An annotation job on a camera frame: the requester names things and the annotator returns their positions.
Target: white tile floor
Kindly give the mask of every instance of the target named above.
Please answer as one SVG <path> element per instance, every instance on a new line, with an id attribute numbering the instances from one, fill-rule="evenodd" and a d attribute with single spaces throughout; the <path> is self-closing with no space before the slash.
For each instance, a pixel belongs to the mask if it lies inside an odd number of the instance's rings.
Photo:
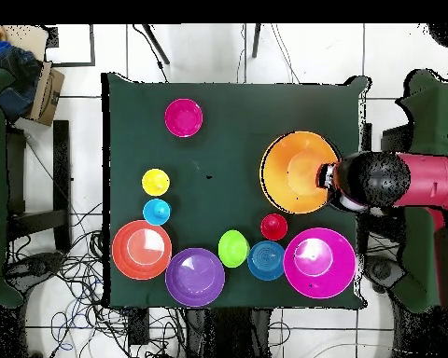
<path id="1" fill-rule="evenodd" d="M 342 84 L 351 76 L 364 74 L 372 81 L 367 100 L 367 122 L 373 124 L 372 148 L 380 149 L 384 129 L 406 123 L 403 111 L 394 100 L 403 92 L 403 81 L 414 68 L 433 68 L 448 78 L 448 49 L 439 46 L 426 32 L 424 24 L 280 24 L 279 31 L 287 46 L 292 67 L 301 82 Z M 70 121 L 72 160 L 72 204 L 78 214 L 89 211 L 103 199 L 102 113 L 100 73 L 117 72 L 131 80 L 163 81 L 145 39 L 131 25 L 94 25 L 95 66 L 66 67 L 62 98 L 56 119 Z M 156 25 L 155 35 L 171 61 L 164 71 L 170 82 L 244 81 L 244 59 L 239 73 L 237 64 L 243 49 L 241 24 Z M 290 82 L 286 66 L 270 24 L 263 24 L 259 54 L 251 57 L 254 24 L 247 25 L 247 83 Z M 85 62 L 70 52 L 66 42 L 86 39 L 80 26 L 62 29 L 63 48 L 49 56 L 59 62 Z M 19 126 L 28 133 L 29 144 L 45 166 L 52 169 L 51 128 L 26 120 Z M 52 183 L 27 147 L 25 198 L 29 211 L 52 206 Z M 101 207 L 83 222 L 87 231 L 102 225 Z M 74 228 L 74 236 L 80 229 Z M 26 253 L 53 251 L 51 232 L 33 236 Z M 77 247 L 84 253 L 85 246 Z M 291 328 L 284 346 L 272 347 L 274 358 L 388 358 L 393 340 L 393 314 L 387 296 L 374 293 L 363 279 L 361 294 L 368 306 L 360 311 L 347 310 L 275 310 L 273 321 Z M 48 356 L 56 347 L 51 335 L 51 317 L 73 300 L 69 290 L 57 279 L 50 279 L 33 291 L 27 310 L 27 336 L 30 350 Z M 153 309 L 154 318 L 167 314 Z M 54 333 L 62 323 L 56 320 Z M 159 322 L 153 324 L 162 336 Z M 81 350 L 92 329 L 71 330 L 77 349 Z M 271 343 L 278 343 L 287 331 L 272 329 Z M 143 356 L 146 346 L 140 351 Z M 176 343 L 168 352 L 176 352 Z M 59 351 L 55 358 L 76 358 L 75 351 Z M 125 358 L 113 339 L 94 337 L 81 358 Z"/>

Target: bowl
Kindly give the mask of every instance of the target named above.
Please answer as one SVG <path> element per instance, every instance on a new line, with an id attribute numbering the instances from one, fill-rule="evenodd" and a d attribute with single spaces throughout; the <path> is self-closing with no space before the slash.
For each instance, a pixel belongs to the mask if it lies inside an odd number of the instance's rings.
<path id="1" fill-rule="evenodd" d="M 164 224 L 171 215 L 171 206 L 165 200 L 152 199 L 143 208 L 143 217 L 151 225 L 160 226 Z"/>
<path id="2" fill-rule="evenodd" d="M 135 280 L 149 280 L 163 273 L 171 260 L 171 252 L 171 240 L 166 231 L 145 220 L 123 226 L 112 243 L 116 267 Z"/>
<path id="3" fill-rule="evenodd" d="M 190 137 L 201 128 L 203 111 L 191 99 L 176 99 L 166 108 L 164 123 L 174 136 Z"/>
<path id="4" fill-rule="evenodd" d="M 260 223 L 260 232 L 270 241 L 280 241 L 287 234 L 287 220 L 277 213 L 266 215 Z"/>
<path id="5" fill-rule="evenodd" d="M 279 243 L 260 241 L 251 248 L 247 265 L 254 276 L 269 282 L 278 279 L 284 273 L 283 258 L 284 248 Z"/>
<path id="6" fill-rule="evenodd" d="M 165 275 L 169 294 L 180 304 L 200 308 L 221 293 L 225 273 L 222 263 L 203 248 L 188 248 L 173 256 Z"/>
<path id="7" fill-rule="evenodd" d="M 354 249 L 332 229 L 306 229 L 292 239 L 284 253 L 288 282 L 310 298 L 337 296 L 352 282 L 355 271 Z"/>
<path id="8" fill-rule="evenodd" d="M 238 230 L 228 230 L 219 240 L 219 259 L 228 268 L 237 268 L 249 255 L 249 243 Z"/>
<path id="9" fill-rule="evenodd" d="M 170 180 L 161 169 L 149 169 L 143 175 L 142 185 L 148 195 L 158 197 L 168 190 Z"/>
<path id="10" fill-rule="evenodd" d="M 259 169 L 264 195 L 286 213 L 311 213 L 329 199 L 318 186 L 322 165 L 335 163 L 336 151 L 322 136 L 310 131 L 292 131 L 277 138 L 265 151 Z"/>

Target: table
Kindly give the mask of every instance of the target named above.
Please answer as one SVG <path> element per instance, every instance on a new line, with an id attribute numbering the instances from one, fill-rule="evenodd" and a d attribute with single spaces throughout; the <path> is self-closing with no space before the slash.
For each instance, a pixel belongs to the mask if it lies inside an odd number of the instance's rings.
<path id="1" fill-rule="evenodd" d="M 171 179 L 162 196 L 172 206 L 163 227 L 173 254 L 188 247 L 217 253 L 220 236 L 240 230 L 251 246 L 263 240 L 259 224 L 276 209 L 259 184 L 259 164 L 267 146 L 288 131 L 316 131 L 345 156 L 358 150 L 358 98 L 368 79 L 360 76 L 347 85 L 236 85 L 145 84 L 117 75 L 103 75 L 105 117 L 110 133 L 110 239 L 130 221 L 142 219 L 147 196 L 141 187 L 146 170 L 160 168 Z M 203 110 L 201 130 L 187 139 L 174 137 L 164 125 L 164 111 L 177 98 L 191 98 Z M 285 215 L 286 247 L 308 227 L 330 227 L 355 245 L 352 213 L 325 207 L 306 215 Z M 351 284 L 334 298 L 302 296 L 285 275 L 273 282 L 256 279 L 244 263 L 226 270 L 221 295 L 210 305 L 219 307 L 333 307 L 359 309 L 363 301 Z M 110 306 L 176 307 L 168 294 L 164 273 L 149 281 L 121 274 L 111 260 Z"/>

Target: cardboard box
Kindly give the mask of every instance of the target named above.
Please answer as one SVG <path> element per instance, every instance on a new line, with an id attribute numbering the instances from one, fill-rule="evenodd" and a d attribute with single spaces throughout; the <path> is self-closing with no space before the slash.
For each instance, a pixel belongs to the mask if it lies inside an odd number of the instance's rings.
<path id="1" fill-rule="evenodd" d="M 38 26 L 4 25 L 7 41 L 14 47 L 31 51 L 38 61 L 45 59 L 48 32 Z M 25 117 L 34 122 L 51 126 L 62 91 L 64 75 L 43 62 L 32 110 Z"/>

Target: purple bowl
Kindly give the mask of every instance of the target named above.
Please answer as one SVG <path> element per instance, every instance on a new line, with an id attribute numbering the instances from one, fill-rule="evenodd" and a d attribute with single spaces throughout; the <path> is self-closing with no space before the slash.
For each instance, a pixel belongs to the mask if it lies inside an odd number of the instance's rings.
<path id="1" fill-rule="evenodd" d="M 200 308 L 214 301 L 225 282 L 219 258 L 203 248 L 188 248 L 173 256 L 165 275 L 169 294 L 182 305 Z"/>

